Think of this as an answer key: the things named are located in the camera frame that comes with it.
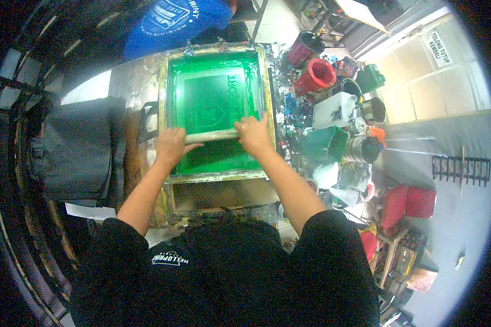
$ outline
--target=wooden squeegee handle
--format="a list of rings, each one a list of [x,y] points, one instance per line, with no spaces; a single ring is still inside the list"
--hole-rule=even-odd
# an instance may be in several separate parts
[[[204,143],[216,140],[231,140],[238,137],[236,129],[222,129],[204,133],[189,134],[185,137],[184,144]]]

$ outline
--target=blue t-shirt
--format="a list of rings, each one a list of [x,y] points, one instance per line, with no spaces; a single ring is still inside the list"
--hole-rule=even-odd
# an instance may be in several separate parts
[[[231,7],[222,0],[159,0],[131,32],[124,60],[184,47],[208,27],[224,29],[232,16]]]

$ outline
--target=stack of black bags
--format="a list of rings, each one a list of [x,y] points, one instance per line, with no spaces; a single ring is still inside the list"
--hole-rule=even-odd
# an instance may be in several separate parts
[[[29,171],[43,193],[86,207],[116,208],[124,190],[125,100],[113,97],[52,108],[43,137],[30,139]]]

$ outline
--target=wall sign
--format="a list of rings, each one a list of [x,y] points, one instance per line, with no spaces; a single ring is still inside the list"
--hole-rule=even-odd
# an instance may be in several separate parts
[[[444,67],[452,63],[451,57],[437,31],[432,31],[430,34],[424,36],[423,39],[427,47],[431,49],[431,53],[435,57],[438,67]]]

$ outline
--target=black bag handle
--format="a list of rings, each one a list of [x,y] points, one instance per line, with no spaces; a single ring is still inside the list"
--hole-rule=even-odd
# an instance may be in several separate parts
[[[149,110],[146,113],[145,108],[147,108],[147,107],[151,107],[151,108],[149,108]],[[155,129],[154,131],[148,132],[147,126],[145,125],[145,121],[152,114],[158,114],[158,101],[146,102],[142,106],[142,109],[140,109],[140,126],[138,128],[138,141],[140,143],[144,143],[145,141],[151,140],[152,138],[155,138],[158,136],[158,130],[157,129]]]

